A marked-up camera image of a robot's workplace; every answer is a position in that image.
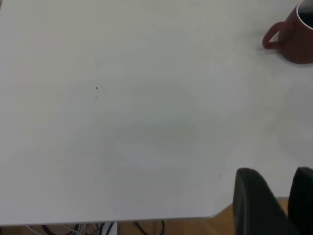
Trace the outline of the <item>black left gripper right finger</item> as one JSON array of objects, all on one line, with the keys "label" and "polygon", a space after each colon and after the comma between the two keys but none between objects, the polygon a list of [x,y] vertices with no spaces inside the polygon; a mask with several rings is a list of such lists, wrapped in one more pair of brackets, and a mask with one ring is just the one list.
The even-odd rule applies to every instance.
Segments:
[{"label": "black left gripper right finger", "polygon": [[301,234],[313,233],[313,170],[309,167],[299,167],[294,175],[288,217]]}]

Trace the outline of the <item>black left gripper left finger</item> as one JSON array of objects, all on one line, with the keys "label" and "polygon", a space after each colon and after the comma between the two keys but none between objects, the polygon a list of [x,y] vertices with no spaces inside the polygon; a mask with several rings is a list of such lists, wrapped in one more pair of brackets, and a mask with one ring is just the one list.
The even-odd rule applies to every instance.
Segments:
[{"label": "black left gripper left finger", "polygon": [[237,170],[232,206],[236,235],[300,234],[262,175],[254,169]]}]

